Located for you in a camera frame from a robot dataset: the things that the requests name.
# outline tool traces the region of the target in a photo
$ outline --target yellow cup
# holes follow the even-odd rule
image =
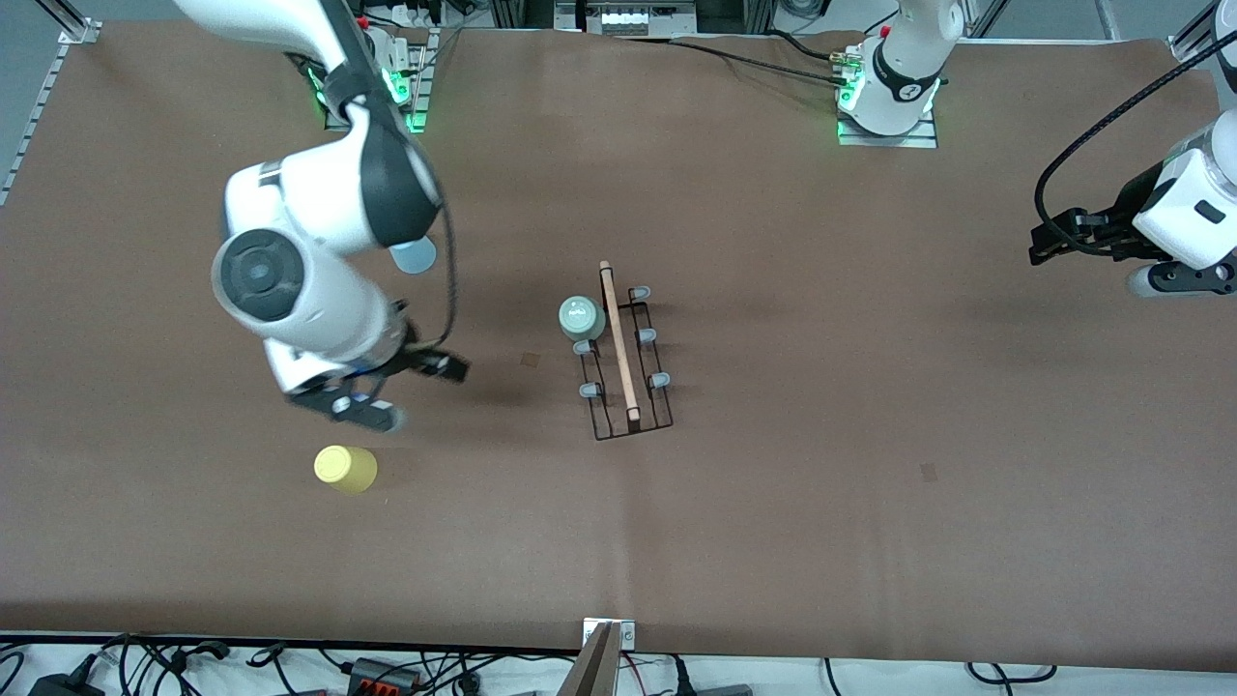
[[[369,450],[332,445],[318,452],[313,461],[313,473],[335,491],[356,496],[374,483],[379,476],[379,462]]]

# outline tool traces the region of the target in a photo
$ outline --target brown paper sheet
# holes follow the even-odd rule
[[[0,210],[0,627],[570,647],[614,616],[649,651],[1237,669],[1233,304],[1025,258],[1040,168],[1173,64],[960,46],[941,148],[875,150],[836,145],[815,83],[469,31],[423,140],[473,376],[398,378],[411,427],[377,436],[283,405],[210,294],[226,177],[333,137],[303,83],[109,22]],[[1215,116],[1209,79],[1106,131],[1050,206],[1106,205]],[[555,323],[601,258],[653,288],[678,419],[607,444]],[[356,263],[438,326],[442,267]],[[313,478],[336,443],[376,450],[374,490]]]

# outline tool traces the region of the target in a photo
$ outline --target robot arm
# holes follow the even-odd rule
[[[1030,262],[1082,250],[1116,261],[1159,261],[1136,269],[1143,297],[1230,294],[1237,289],[1237,109],[1186,137],[1134,177],[1107,209],[1070,208],[1032,230]],[[1064,231],[1070,239],[1063,239]]]
[[[862,64],[852,88],[837,90],[839,110],[877,135],[909,131],[931,106],[964,27],[959,0],[902,0],[887,36],[846,49]]]
[[[387,377],[412,370],[461,382],[468,363],[438,351],[445,335],[422,341],[403,303],[344,260],[422,240],[443,208],[353,14],[343,0],[177,4],[220,36],[325,68],[323,93],[348,135],[233,174],[212,283],[224,309],[263,339],[293,404],[374,430],[398,428],[402,414],[377,399]],[[356,392],[361,377],[375,387]]]

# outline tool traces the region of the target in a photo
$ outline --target light blue cup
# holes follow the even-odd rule
[[[434,266],[438,258],[438,247],[428,236],[422,236],[416,241],[396,244],[388,248],[395,265],[408,274],[421,274]]]
[[[606,330],[606,318],[591,297],[576,294],[558,308],[558,325],[571,340],[596,340]]]

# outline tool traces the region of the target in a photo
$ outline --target wooden dowel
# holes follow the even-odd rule
[[[627,333],[618,315],[618,298],[615,295],[615,268],[610,261],[601,261],[601,289],[606,293],[606,312],[610,314],[610,333],[615,337],[615,355],[618,356],[618,377],[622,378],[622,396],[627,402],[627,424],[640,428],[640,405],[636,388],[631,383],[631,363],[627,362]]]

